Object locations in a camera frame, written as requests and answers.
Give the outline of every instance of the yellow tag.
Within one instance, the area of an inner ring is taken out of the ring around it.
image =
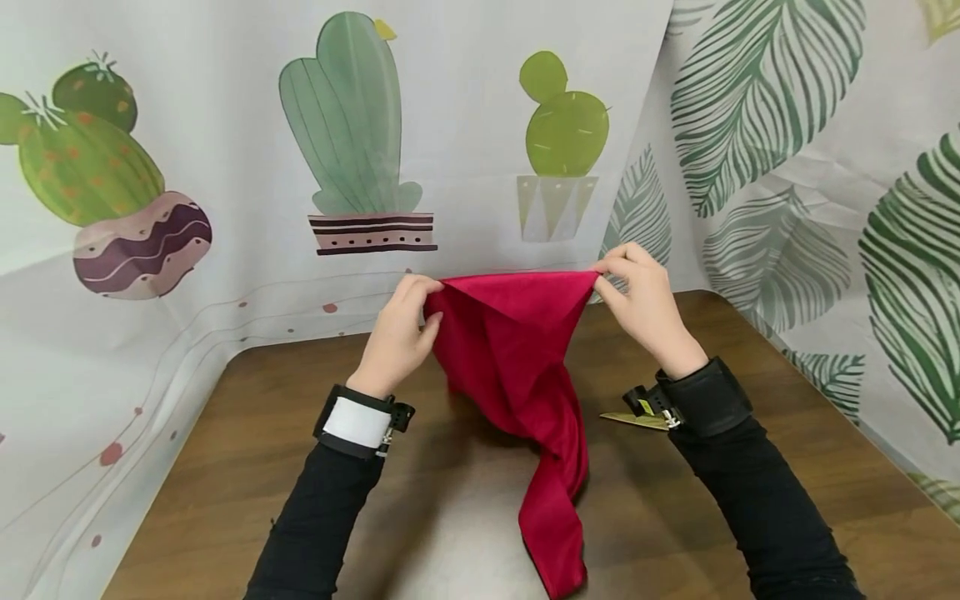
[[[600,418],[618,420],[622,423],[629,423],[630,425],[637,425],[639,427],[647,427],[650,429],[659,429],[660,431],[669,431],[670,429],[663,417],[647,417],[646,415],[634,417],[630,413],[604,413],[603,415],[600,415]]]
[[[394,30],[390,29],[390,25],[387,25],[382,19],[375,19],[373,28],[376,29],[376,33],[383,40],[390,41],[391,39],[396,39]]]

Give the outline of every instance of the brown table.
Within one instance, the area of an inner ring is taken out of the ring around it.
[[[960,598],[960,529],[718,297],[679,296],[833,527],[870,598]],[[365,336],[258,348],[236,358],[133,541],[105,598],[236,599],[312,445],[329,387]],[[578,598],[749,598],[745,565],[709,494],[665,434],[600,420],[649,382],[650,356],[603,306],[567,356],[583,402],[590,478],[588,587]],[[432,359],[397,395],[414,404],[360,515],[342,600],[545,599],[516,512],[537,465],[528,444],[447,398]]]

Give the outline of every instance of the red silk scarf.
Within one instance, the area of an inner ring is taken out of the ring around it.
[[[445,279],[426,316],[443,312],[434,353],[450,389],[472,398],[496,427],[540,445],[540,465],[519,525],[550,598],[587,578],[583,526],[572,497],[587,476],[580,402],[564,366],[594,272]]]

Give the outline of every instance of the wrist strap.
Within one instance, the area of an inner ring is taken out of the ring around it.
[[[730,431],[753,413],[743,388],[719,358],[677,381],[663,370],[656,378],[653,389],[637,386],[623,399],[635,415],[662,416],[671,429],[682,425],[709,438]]]
[[[416,411],[408,404],[335,385],[313,428],[317,442],[363,460],[386,456],[394,431],[406,431]]]

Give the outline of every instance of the cactus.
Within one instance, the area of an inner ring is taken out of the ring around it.
[[[163,192],[163,176],[129,133],[89,112],[51,107],[45,98],[34,105],[28,114],[35,123],[18,141],[20,168],[62,220],[85,227],[123,217]]]
[[[14,146],[34,126],[30,109],[16,96],[0,93],[0,145]]]
[[[54,84],[54,105],[75,112],[89,112],[124,132],[136,124],[136,101],[124,78],[113,72],[115,60],[93,53],[93,59],[72,68]]]
[[[541,177],[583,177],[607,144],[610,119],[596,96],[566,91],[557,55],[540,51],[520,67],[520,85],[540,104],[527,126],[527,157]]]
[[[330,17],[316,55],[280,73],[283,110],[320,191],[324,215],[412,212],[422,189],[399,182],[400,85],[384,37],[359,12]]]

